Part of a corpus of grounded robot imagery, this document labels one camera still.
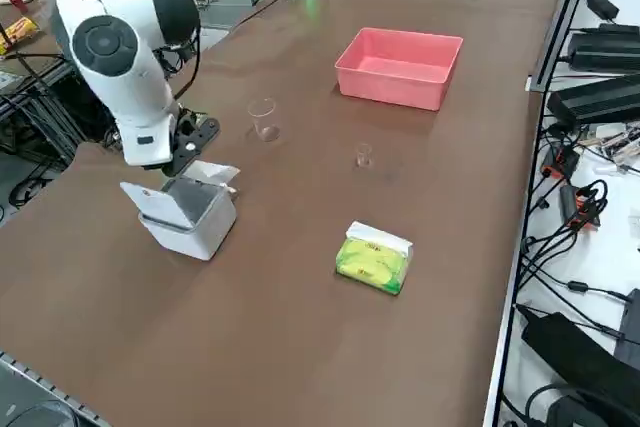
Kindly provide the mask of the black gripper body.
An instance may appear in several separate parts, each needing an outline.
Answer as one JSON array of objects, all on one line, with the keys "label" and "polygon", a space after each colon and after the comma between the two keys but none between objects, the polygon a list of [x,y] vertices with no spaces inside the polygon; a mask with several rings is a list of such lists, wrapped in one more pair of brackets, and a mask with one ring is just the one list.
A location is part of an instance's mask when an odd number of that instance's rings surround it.
[{"label": "black gripper body", "polygon": [[180,175],[219,132],[217,119],[205,113],[183,109],[172,137],[172,160],[167,164],[167,175]]}]

